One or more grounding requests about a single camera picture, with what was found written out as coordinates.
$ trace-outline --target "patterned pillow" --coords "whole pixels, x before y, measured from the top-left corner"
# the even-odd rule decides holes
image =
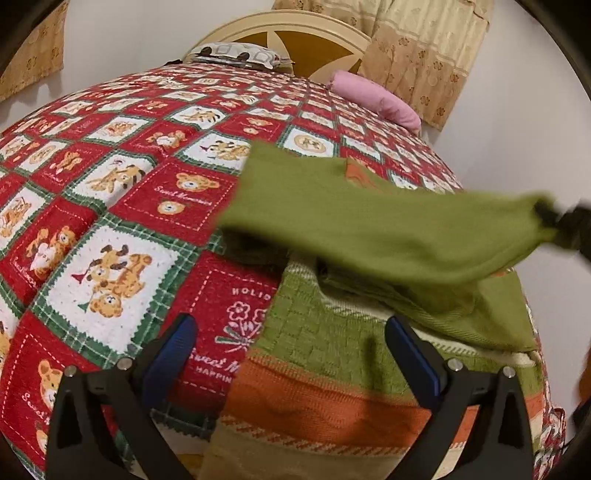
[[[215,57],[229,60],[246,61],[263,65],[268,70],[285,63],[279,54],[260,45],[241,42],[213,42],[199,45],[190,54],[197,57]]]

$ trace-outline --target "folded cloth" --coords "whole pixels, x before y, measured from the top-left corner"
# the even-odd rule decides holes
[[[264,262],[264,242],[272,261],[285,258],[280,247],[311,254],[327,264],[329,284],[379,299],[430,331],[527,352],[535,339],[508,269],[556,236],[534,212],[540,201],[551,204],[539,194],[399,189],[352,160],[254,142],[218,224],[242,261],[255,252]]]
[[[421,129],[421,118],[409,104],[360,75],[337,70],[327,87],[337,95],[376,112],[382,118],[411,132],[418,133]]]

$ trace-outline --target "bedspread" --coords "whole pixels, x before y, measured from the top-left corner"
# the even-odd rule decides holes
[[[252,139],[351,157],[400,187],[460,188],[419,137],[323,86],[208,64],[91,87],[0,137],[0,430],[37,477],[64,368],[134,357],[179,312],[199,338],[153,418],[198,466],[184,454],[209,437],[280,277],[217,255],[212,219]],[[553,452],[563,432],[545,404]]]

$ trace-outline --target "floral curtain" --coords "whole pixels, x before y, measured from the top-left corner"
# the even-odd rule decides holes
[[[64,66],[64,1],[25,40],[0,77],[0,102]]]
[[[442,129],[488,30],[494,0],[275,0],[342,20],[373,42],[362,75]]]

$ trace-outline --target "headboard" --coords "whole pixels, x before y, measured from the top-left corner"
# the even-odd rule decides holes
[[[298,10],[275,10],[234,20],[199,40],[241,41],[288,54],[294,74],[326,83],[335,70],[357,72],[371,39],[340,20]]]

